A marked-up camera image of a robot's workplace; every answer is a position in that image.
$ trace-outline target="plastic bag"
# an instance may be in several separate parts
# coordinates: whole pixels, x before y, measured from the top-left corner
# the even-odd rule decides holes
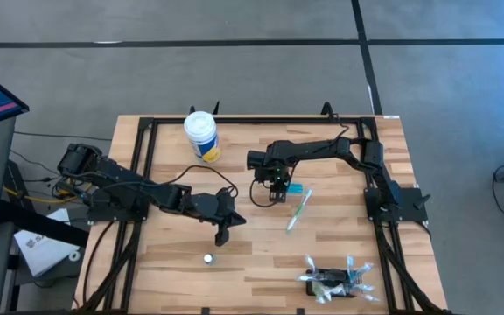
[[[349,281],[331,288],[323,284],[323,281],[328,280],[328,277],[324,274],[319,273],[319,270],[314,264],[314,260],[308,254],[304,255],[304,260],[311,269],[311,274],[299,276],[297,280],[312,282],[312,292],[314,292],[314,295],[316,296],[316,302],[325,304],[326,301],[332,301],[332,295],[346,296],[347,294],[365,298],[369,302],[379,301],[378,298],[367,294],[367,292],[372,291],[375,287],[364,283],[356,283],[359,277],[369,272],[373,268],[372,263],[365,262],[365,264],[361,268],[354,269],[354,258],[349,255],[347,257],[346,266],[347,274],[349,275]]]

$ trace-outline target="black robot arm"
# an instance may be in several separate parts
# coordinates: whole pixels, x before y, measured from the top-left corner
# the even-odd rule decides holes
[[[57,184],[59,189],[80,196],[89,206],[89,221],[144,221],[151,203],[169,214],[218,225],[217,246],[228,241],[228,228],[246,223],[235,211],[233,187],[223,187],[215,195],[191,194],[192,188],[188,185],[159,184],[145,179],[104,157],[94,146],[69,144],[58,171],[67,179],[82,180],[100,188],[90,194],[75,187],[71,180]]]
[[[350,150],[354,144],[361,147],[360,160]],[[339,158],[346,161],[355,170],[372,178],[380,191],[381,203],[384,206],[399,204],[399,186],[390,179],[386,170],[382,144],[366,138],[350,139],[339,136],[333,140],[309,143],[278,140],[268,145],[265,152],[250,150],[247,167],[249,170],[254,169],[255,181],[271,183],[270,201],[285,202],[287,187],[291,181],[289,168],[294,168],[303,160],[320,158]]]

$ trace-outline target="white cup lid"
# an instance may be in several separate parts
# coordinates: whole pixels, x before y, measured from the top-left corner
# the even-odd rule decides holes
[[[206,141],[215,133],[213,115],[195,111],[184,120],[185,133],[194,141]]]

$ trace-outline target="gray carpet floor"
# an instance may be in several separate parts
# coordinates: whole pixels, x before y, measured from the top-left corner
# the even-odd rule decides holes
[[[504,1],[359,0],[368,39],[504,39]],[[0,0],[0,42],[356,39],[347,0]],[[382,112],[399,115],[451,310],[504,313],[504,45],[370,46]],[[31,106],[17,130],[112,137],[121,114],[372,114],[356,45],[0,48],[0,82]],[[54,166],[70,139],[16,135]],[[104,151],[109,143],[86,141]],[[19,162],[26,178],[47,175]],[[32,189],[47,191],[41,184]],[[497,185],[504,207],[504,184]],[[76,281],[26,285],[19,309],[68,307]]]

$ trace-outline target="wooden tabletop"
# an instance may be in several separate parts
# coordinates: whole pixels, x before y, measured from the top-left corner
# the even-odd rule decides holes
[[[139,117],[118,118],[110,157],[124,167],[130,167]],[[375,119],[391,178],[401,186],[413,186],[416,181],[400,119],[383,116]],[[249,185],[254,176],[253,171],[246,169],[248,150],[265,151],[268,144],[282,139],[294,142],[330,139],[342,127],[338,124],[218,124],[217,128],[222,155],[210,166],[238,186],[236,211],[246,218],[247,224],[231,227],[230,240],[218,248],[214,246],[217,227],[152,207],[143,224],[129,313],[200,313],[202,307],[209,307],[212,314],[291,314],[297,308],[304,308],[309,314],[387,313],[375,231],[367,219],[362,196],[365,178],[361,172],[338,159],[301,162],[293,182],[311,188],[313,194],[289,234],[285,228],[300,197],[288,196],[285,204],[271,208],[254,206],[249,199]],[[357,137],[356,128],[351,125],[344,136]],[[148,134],[143,140],[139,173],[143,171],[147,139]],[[359,148],[352,151],[359,154]],[[159,125],[150,178],[157,182],[173,179],[193,164],[200,161],[187,142],[183,125]],[[218,175],[202,169],[189,171],[179,183],[192,186],[193,193],[216,193],[227,185]],[[257,202],[268,202],[267,190],[261,185],[255,185],[253,194]],[[93,251],[105,226],[106,223],[92,226],[88,253]],[[108,231],[95,255],[88,281],[89,296],[109,272],[117,226],[116,223]],[[399,229],[409,273],[431,301],[446,307],[429,236],[414,223],[401,223]],[[213,265],[204,264],[205,254],[214,254]],[[373,270],[363,277],[363,282],[375,287],[373,295],[381,302],[335,298],[329,304],[317,304],[314,297],[305,295],[305,283],[296,281],[307,269],[305,254],[311,255],[320,268],[343,269],[347,255],[355,257],[356,267],[364,262],[373,263]],[[78,301],[82,300],[88,257],[85,255],[75,293]],[[394,271],[393,278],[398,307],[403,307]],[[118,279],[115,307],[120,304],[123,273]]]

